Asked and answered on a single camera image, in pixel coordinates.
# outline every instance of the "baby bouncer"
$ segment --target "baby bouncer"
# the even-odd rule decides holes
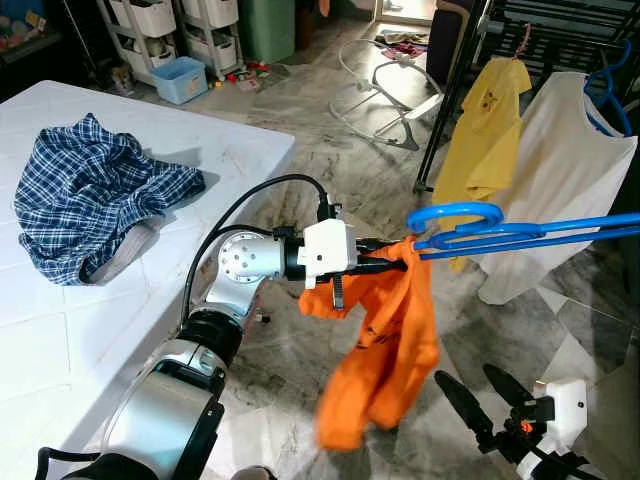
[[[364,78],[354,72],[351,68],[347,66],[344,61],[343,51],[344,49],[355,43],[368,43],[374,45],[380,49],[387,55],[391,57],[391,60],[385,62],[381,65],[378,65],[373,70],[371,80]],[[336,95],[332,100],[329,101],[329,111],[331,114],[342,123],[344,123],[351,131],[353,131],[356,135],[366,138],[372,142],[379,142],[385,145],[392,145],[394,147],[405,148],[407,150],[418,150],[418,144],[413,138],[413,133],[411,131],[411,122],[417,120],[420,117],[426,116],[428,114],[433,114],[437,111],[440,103],[442,103],[442,99],[444,94],[442,90],[438,86],[438,84],[431,78],[431,76],[425,71],[425,69],[420,68],[416,65],[415,59],[411,58],[408,54],[400,53],[394,51],[387,47],[387,45],[383,45],[382,43],[375,42],[373,40],[367,39],[357,39],[352,40],[350,42],[345,43],[340,50],[338,51],[338,60],[340,65],[351,75],[354,77],[355,82],[348,83],[344,85],[344,87],[340,88]],[[424,76],[427,81],[428,86],[431,87],[435,93],[421,102],[419,105],[415,107],[410,107],[405,105],[405,103],[398,100],[396,97],[391,95],[391,93],[386,90],[378,80],[378,72],[382,69],[388,69],[393,65],[398,65],[403,69],[411,69],[418,72],[420,75]],[[371,95],[368,95],[364,100],[356,103],[355,105],[349,107],[343,112],[340,112],[336,107],[336,102],[340,93],[344,93],[349,89],[355,88],[360,93],[373,92]],[[378,95],[383,95],[390,103],[393,109],[397,112],[397,116],[394,117],[391,121],[385,123],[381,127],[377,128],[373,132],[369,133],[364,131],[361,128],[356,127],[353,122],[347,117],[347,115],[359,107],[362,107],[367,102],[373,100]],[[404,139],[399,139],[394,136],[384,135],[388,133],[389,130],[396,124],[400,123],[404,129]]]

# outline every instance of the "black rack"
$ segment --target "black rack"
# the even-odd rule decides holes
[[[458,107],[462,81],[469,72],[480,40],[478,23],[487,0],[476,0],[463,37],[453,76],[436,117],[414,191],[433,191],[427,177],[446,122]],[[616,84],[621,97],[629,91],[640,70],[640,0],[618,0],[617,8],[588,5],[572,0],[496,0],[488,15],[489,28],[478,55],[478,66],[491,56],[513,56],[522,41],[524,26],[532,25],[526,49],[519,56],[527,65],[534,92],[556,70],[591,72],[600,68],[603,55],[616,58],[624,38],[634,44],[633,54],[620,70]]]

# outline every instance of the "marble floor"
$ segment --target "marble floor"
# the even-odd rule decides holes
[[[182,108],[295,135],[291,172],[320,180],[361,232],[400,238],[408,233],[406,214],[430,202],[429,194],[412,193],[422,150],[366,142],[327,110],[328,96],[349,81],[337,61],[339,46],[379,28],[351,20],[327,23],[315,32],[312,47],[274,65],[258,91],[225,85]],[[361,49],[347,58],[361,72],[384,60]],[[144,87],[137,95],[164,103]],[[366,124],[371,117],[361,120]],[[428,119],[414,128],[420,145],[429,131]],[[306,186],[279,187],[248,220],[303,227],[314,219],[314,197]],[[483,363],[508,370],[526,386],[536,379],[584,378],[589,427],[577,449],[613,480],[640,478],[640,321],[624,291],[621,266],[615,249],[592,247],[504,306],[477,298],[484,274],[471,262],[461,274],[451,273],[446,261],[434,262],[432,280],[438,368],[466,383],[498,426],[508,408],[483,376]],[[397,428],[371,427],[352,453],[319,451],[313,444],[316,401],[352,348],[364,312],[356,309],[342,322],[304,317],[297,307],[300,291],[300,285],[273,282],[262,292],[272,321],[253,326],[231,368],[222,396],[227,413],[203,478],[227,479],[254,464],[270,466],[284,480],[517,478],[498,455],[480,454],[432,376]]]

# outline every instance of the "clothing on floor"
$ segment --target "clothing on floor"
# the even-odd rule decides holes
[[[420,393],[438,362],[431,265],[413,251],[413,238],[372,256],[404,260],[406,272],[344,277],[345,310],[332,308],[330,284],[305,290],[300,311],[344,318],[358,302],[367,311],[356,346],[331,376],[316,413],[316,440],[331,450],[353,450],[369,421],[392,428]]]
[[[427,50],[425,48],[416,47],[412,43],[402,42],[396,43],[388,49],[383,50],[382,54],[385,57],[390,58],[391,60],[395,60],[395,53],[404,53],[406,55],[409,55],[410,58],[416,58],[426,51]]]
[[[429,43],[429,34],[421,32],[404,32],[397,30],[382,30],[375,38],[376,42],[385,45],[397,43],[411,43],[426,47]]]
[[[54,283],[106,281],[149,238],[139,222],[203,189],[198,170],[148,158],[89,113],[36,138],[15,194],[19,242]]]
[[[513,185],[493,200],[505,222],[547,223],[609,212],[637,137],[615,132],[584,93],[584,84],[582,73],[553,73],[527,108]],[[597,131],[587,113],[615,136]],[[486,255],[480,266],[489,276],[478,295],[486,303],[504,304],[588,245]]]
[[[520,60],[494,58],[487,63],[462,103],[464,113],[436,181],[434,204],[487,202],[511,185],[520,142],[519,95],[529,89],[531,80]],[[473,220],[449,217],[439,224],[448,231]],[[460,271],[464,259],[451,265]]]

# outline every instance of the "blue plastic hanger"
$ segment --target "blue plastic hanger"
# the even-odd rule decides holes
[[[630,54],[631,54],[631,41],[629,39],[625,39],[624,52],[620,60],[617,63],[614,63],[613,65],[609,65],[608,67],[603,68],[602,70],[599,70],[589,75],[589,78],[587,78],[587,83],[584,86],[584,91],[587,93],[587,95],[589,95],[589,97],[591,98],[591,101],[596,106],[596,108],[602,108],[604,104],[607,103],[607,101],[611,102],[614,110],[620,117],[624,134],[627,137],[630,137],[631,135],[633,135],[633,130],[631,129],[631,123],[629,122],[629,118],[627,117],[627,114],[625,113],[624,109],[622,108],[622,105],[620,105],[620,102],[618,101],[618,99],[616,98],[613,92],[614,81],[613,81],[613,75],[611,72],[618,70],[620,67],[622,67],[627,61],[627,59],[629,58]],[[605,89],[605,92],[602,95],[598,95],[596,92],[593,91],[593,89],[589,90],[589,87],[591,87],[591,85],[593,84],[593,81],[599,77],[604,78],[604,80],[607,82],[607,88]],[[587,114],[587,117],[589,118],[591,123],[596,127],[596,129],[598,129],[605,135],[608,135],[610,137],[613,136],[593,116]]]
[[[640,213],[541,224],[502,223],[504,214],[500,207],[482,202],[449,203],[426,207],[411,213],[407,218],[407,226],[416,233],[422,233],[426,230],[427,223],[432,220],[459,215],[474,215],[482,218],[475,222],[458,225],[455,230],[438,233],[429,240],[416,242],[414,244],[416,251],[439,250],[421,253],[420,259],[434,260],[640,235]],[[599,227],[607,227],[607,230],[544,238],[548,233]]]

